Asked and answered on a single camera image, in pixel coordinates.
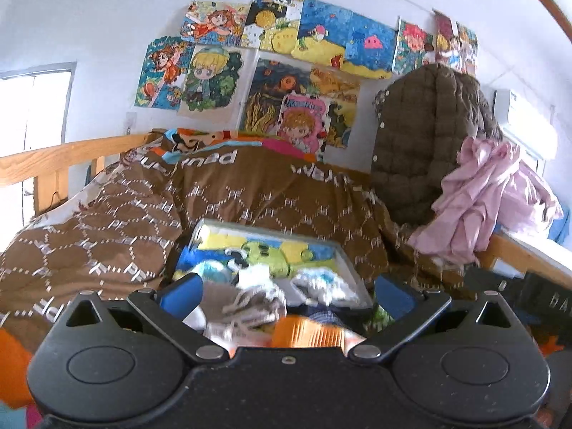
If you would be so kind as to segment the navy striped sock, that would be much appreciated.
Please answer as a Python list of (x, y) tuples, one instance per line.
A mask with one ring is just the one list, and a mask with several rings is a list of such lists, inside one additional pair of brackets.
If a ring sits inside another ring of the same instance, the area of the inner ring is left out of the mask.
[(358, 329), (360, 327), (359, 318), (345, 311), (309, 307), (306, 313), (310, 320), (319, 324), (332, 324), (347, 329)]

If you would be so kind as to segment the grey white sock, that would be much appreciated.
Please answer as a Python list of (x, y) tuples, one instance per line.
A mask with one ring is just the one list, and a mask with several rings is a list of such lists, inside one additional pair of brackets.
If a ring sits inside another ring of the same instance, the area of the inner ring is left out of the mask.
[(287, 315), (286, 295), (271, 280), (267, 265), (253, 265), (237, 273), (236, 284), (204, 281), (199, 305), (208, 324), (243, 330), (274, 324)]

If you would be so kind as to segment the orange ribbed sock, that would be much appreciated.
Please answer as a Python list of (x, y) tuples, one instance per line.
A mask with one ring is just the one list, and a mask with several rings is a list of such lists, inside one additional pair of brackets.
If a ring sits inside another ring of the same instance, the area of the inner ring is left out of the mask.
[(278, 349), (339, 347), (346, 354), (363, 341), (365, 337), (344, 327), (320, 324), (301, 316), (286, 316), (275, 324), (270, 344)]

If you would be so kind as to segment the white printed soft cloth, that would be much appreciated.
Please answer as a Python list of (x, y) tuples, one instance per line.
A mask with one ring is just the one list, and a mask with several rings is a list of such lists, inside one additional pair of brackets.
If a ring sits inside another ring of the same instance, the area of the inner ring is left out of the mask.
[(306, 296), (325, 306), (357, 307), (361, 304), (358, 294), (330, 268), (304, 268), (291, 281)]

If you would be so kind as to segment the frog painted storage box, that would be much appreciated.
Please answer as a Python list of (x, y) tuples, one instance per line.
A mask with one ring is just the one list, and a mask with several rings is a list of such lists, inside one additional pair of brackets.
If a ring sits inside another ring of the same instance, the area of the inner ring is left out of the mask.
[(293, 285), (291, 279), (304, 268), (330, 268), (361, 298), (356, 311), (369, 310), (372, 300), (339, 244), (280, 231), (248, 228), (235, 223), (201, 220), (182, 249), (173, 279), (196, 273), (204, 281), (236, 284), (237, 273), (253, 265), (267, 265), (271, 280), (284, 291), (287, 305), (321, 304)]

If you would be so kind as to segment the pink crumpled garment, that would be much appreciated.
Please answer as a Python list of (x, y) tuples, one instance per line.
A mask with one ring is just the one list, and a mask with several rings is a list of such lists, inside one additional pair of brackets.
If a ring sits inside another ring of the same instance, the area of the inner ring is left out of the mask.
[(553, 221), (563, 216), (549, 184), (511, 142), (466, 138), (457, 164), (441, 181), (433, 221), (407, 240), (420, 254), (467, 265), (488, 249), (496, 226), (547, 235)]

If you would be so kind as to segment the colourful cartoon pillow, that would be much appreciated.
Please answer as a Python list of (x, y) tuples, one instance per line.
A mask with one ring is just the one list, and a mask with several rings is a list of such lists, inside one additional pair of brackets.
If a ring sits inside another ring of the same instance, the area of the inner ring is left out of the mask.
[(224, 145), (264, 147), (307, 162), (317, 161), (315, 155), (302, 152), (284, 138), (237, 130), (203, 132), (184, 128), (170, 129), (163, 134), (161, 142), (150, 150), (165, 162), (173, 164), (185, 154), (214, 150)]

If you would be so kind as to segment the olive quilted jacket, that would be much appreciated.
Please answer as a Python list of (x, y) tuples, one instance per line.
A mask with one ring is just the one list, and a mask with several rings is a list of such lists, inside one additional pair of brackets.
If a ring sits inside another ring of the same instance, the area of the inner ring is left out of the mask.
[(466, 138), (503, 140), (480, 82), (441, 64), (398, 78), (376, 94), (373, 107), (371, 180), (399, 225), (433, 218), (441, 181), (458, 166)]

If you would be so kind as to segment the pink cartoon boy painting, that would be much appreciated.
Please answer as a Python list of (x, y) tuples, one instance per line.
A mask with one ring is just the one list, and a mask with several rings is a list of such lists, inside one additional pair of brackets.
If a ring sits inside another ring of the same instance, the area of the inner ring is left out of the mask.
[(281, 104), (277, 135), (305, 155), (318, 157), (328, 138), (328, 111), (329, 103), (321, 97), (290, 93)]

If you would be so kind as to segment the blond boy cartoon painting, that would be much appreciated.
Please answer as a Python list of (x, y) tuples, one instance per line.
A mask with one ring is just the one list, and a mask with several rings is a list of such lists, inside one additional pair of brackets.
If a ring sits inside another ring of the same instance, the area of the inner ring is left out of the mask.
[(251, 49), (196, 45), (177, 113), (212, 123), (235, 120), (250, 86), (256, 57)]

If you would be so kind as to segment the orange girl blue painting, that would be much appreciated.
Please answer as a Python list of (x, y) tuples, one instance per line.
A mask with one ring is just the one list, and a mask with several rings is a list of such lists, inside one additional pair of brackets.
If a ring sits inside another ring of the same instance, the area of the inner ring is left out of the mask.
[(180, 37), (155, 39), (146, 49), (134, 106), (178, 110), (194, 45)]

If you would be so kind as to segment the starry night style painting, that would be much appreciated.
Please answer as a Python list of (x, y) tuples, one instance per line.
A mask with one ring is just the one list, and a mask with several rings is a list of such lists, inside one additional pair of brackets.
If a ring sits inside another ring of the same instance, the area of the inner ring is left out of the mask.
[(305, 94), (309, 78), (310, 68), (260, 58), (242, 111), (241, 131), (271, 134), (284, 97)]

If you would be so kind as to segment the pink blob blue painting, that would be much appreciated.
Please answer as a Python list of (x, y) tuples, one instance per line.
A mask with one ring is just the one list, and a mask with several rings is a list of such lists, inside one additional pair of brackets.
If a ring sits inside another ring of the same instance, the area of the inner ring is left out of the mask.
[(354, 13), (341, 69), (366, 79), (388, 79), (392, 75), (395, 46), (394, 27)]

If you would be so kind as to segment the blue sea yellow sand painting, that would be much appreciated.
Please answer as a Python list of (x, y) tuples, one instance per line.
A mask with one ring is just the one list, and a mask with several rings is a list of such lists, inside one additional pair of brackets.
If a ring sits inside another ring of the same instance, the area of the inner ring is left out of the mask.
[(354, 12), (320, 0), (305, 0), (291, 56), (339, 70)]

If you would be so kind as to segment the black yellow moon painting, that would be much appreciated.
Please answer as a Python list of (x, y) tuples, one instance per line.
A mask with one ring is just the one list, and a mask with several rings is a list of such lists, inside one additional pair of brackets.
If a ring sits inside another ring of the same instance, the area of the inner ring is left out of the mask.
[(252, 0), (241, 47), (290, 54), (298, 40), (305, 0)]

